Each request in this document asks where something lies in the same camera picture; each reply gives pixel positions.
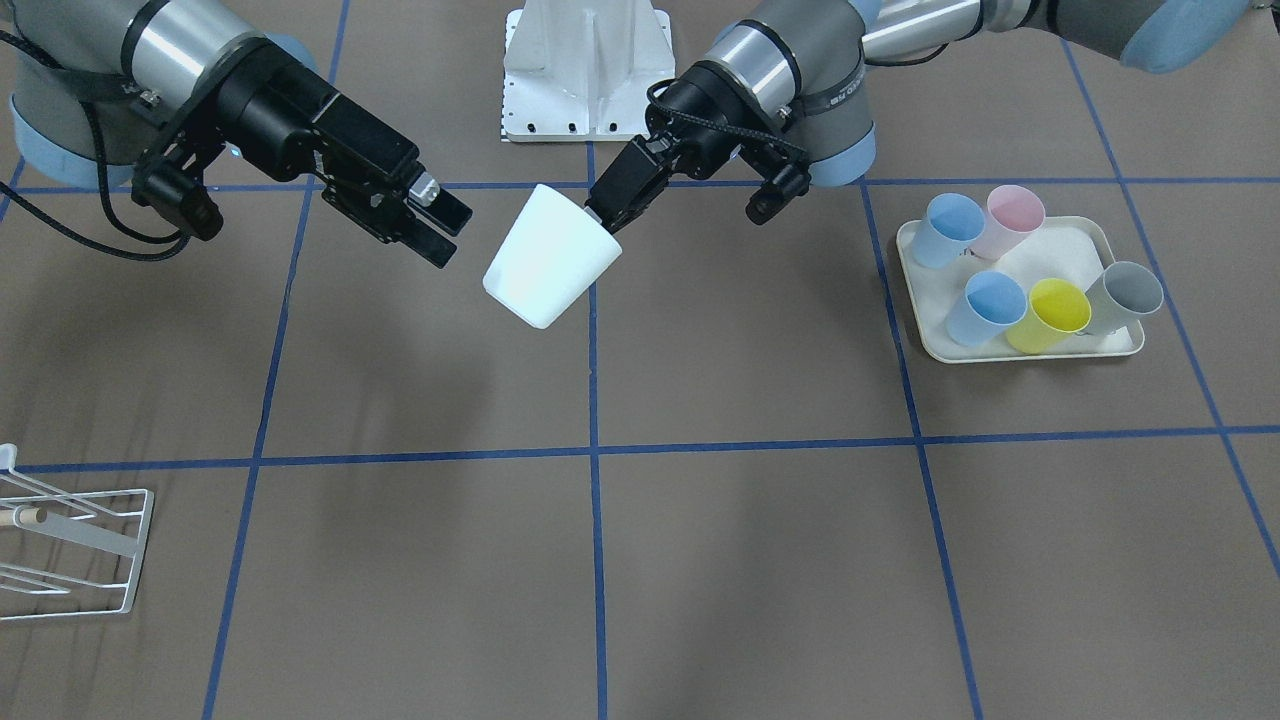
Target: gray cup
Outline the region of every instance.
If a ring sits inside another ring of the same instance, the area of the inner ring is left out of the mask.
[[[1084,334],[1111,334],[1165,304],[1160,279],[1147,268],[1128,261],[1108,265],[1085,295],[1093,306],[1093,319]]]

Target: pink cup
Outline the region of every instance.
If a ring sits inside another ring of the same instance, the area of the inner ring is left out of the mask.
[[[987,228],[969,250],[998,260],[1044,224],[1044,204],[1019,184],[1002,184],[987,196]]]

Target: light blue joint cap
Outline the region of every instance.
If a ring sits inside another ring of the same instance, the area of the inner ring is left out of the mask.
[[[1129,40],[1120,63],[1148,73],[1180,70],[1235,27],[1252,0],[1169,0]]]
[[[876,24],[876,18],[879,17],[881,8],[884,6],[884,0],[849,0],[849,4],[858,10],[858,14],[863,17],[863,22],[869,28]]]
[[[13,135],[18,142],[18,151],[27,160],[27,164],[41,173],[49,176],[63,184],[97,188],[97,163],[88,158],[82,158],[52,140],[40,135],[31,127],[18,106],[9,96],[9,110],[13,111]],[[108,165],[106,183],[110,187],[124,184],[133,177],[133,165]]]
[[[809,165],[815,187],[840,187],[867,174],[876,163],[876,126],[852,147]]]
[[[317,73],[320,72],[320,65],[316,64],[315,56],[307,50],[307,46],[302,44],[301,40],[293,37],[292,35],[282,35],[278,32],[268,32],[266,38],[280,46],[293,59],[307,67],[308,70]]]

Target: yellow cup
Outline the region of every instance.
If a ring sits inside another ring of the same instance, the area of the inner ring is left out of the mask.
[[[1027,300],[1027,315],[1005,332],[1005,340],[1028,355],[1039,355],[1083,331],[1093,316],[1084,291],[1064,279],[1036,283]]]

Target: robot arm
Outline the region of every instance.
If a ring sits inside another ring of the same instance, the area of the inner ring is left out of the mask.
[[[302,173],[383,242],[443,268],[471,210],[419,161],[419,149],[218,0],[3,0],[44,59],[20,55],[12,109],[23,155],[55,179],[91,186],[101,118],[105,161],[132,197],[186,234],[223,225],[204,170],[233,143],[275,181]]]
[[[1251,0],[764,0],[700,60],[650,94],[636,136],[586,206],[607,231],[637,218],[676,173],[705,179],[740,154],[763,183],[746,206],[764,224],[810,186],[841,186],[876,159],[867,65],[1036,27],[1162,73],[1207,51]]]

